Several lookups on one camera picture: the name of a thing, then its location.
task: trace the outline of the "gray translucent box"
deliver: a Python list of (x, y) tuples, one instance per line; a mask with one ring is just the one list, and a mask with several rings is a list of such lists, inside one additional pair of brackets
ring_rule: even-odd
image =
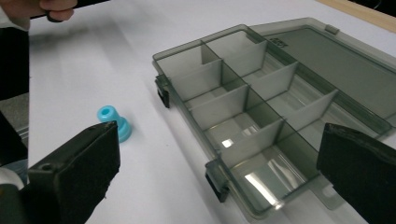
[(153, 56), (163, 100), (186, 118), (211, 160), (221, 200), (249, 221), (311, 189), (325, 123), (374, 138), (396, 124), (396, 60), (314, 19), (238, 25)]

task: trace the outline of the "blue plastic part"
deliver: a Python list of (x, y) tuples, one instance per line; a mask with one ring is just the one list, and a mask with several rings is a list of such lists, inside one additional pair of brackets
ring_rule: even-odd
[(97, 117), (101, 122), (108, 122), (111, 120), (115, 120), (117, 125), (119, 126), (119, 142), (124, 142), (131, 136), (132, 128), (128, 121), (121, 117), (117, 112), (116, 108), (112, 105), (105, 105), (100, 108), (97, 112)]

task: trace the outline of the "box latch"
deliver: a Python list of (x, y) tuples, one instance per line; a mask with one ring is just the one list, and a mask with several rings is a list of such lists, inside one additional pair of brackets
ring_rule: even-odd
[(227, 187), (228, 180), (224, 173), (221, 171), (219, 161), (214, 160), (208, 162), (206, 165), (206, 173), (205, 177), (212, 187), (213, 191), (215, 191), (216, 196), (218, 197), (221, 203), (224, 203), (230, 189)]

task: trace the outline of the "plastic divider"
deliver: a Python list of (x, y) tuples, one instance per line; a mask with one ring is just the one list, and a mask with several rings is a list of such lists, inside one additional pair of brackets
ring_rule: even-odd
[(156, 63), (167, 77), (177, 77), (188, 74), (190, 71), (219, 59), (203, 41), (199, 46), (177, 52), (169, 57), (162, 58)]
[(230, 91), (191, 109), (191, 114), (202, 130), (229, 119), (244, 110), (248, 85)]
[(221, 158), (228, 167), (234, 167), (236, 164), (256, 155), (275, 142), (283, 122), (283, 119), (279, 119), (230, 147), (223, 146)]
[(300, 130), (315, 120), (320, 119), (332, 103), (332, 99), (337, 94), (337, 92), (338, 90), (334, 90), (331, 93), (316, 100), (312, 104), (287, 115), (286, 121), (291, 125), (291, 127), (293, 127), (293, 129)]
[(219, 55), (220, 58), (224, 59), (250, 46), (254, 46), (256, 43), (253, 42), (253, 40), (254, 37), (250, 37), (245, 31), (237, 31), (216, 40), (206, 42), (206, 44)]
[(258, 78), (250, 82), (251, 88), (263, 100), (271, 99), (289, 89), (297, 66), (298, 63), (293, 63), (265, 77)]
[(171, 82), (183, 101), (211, 91), (221, 84), (221, 60), (202, 65), (185, 76), (173, 77)]

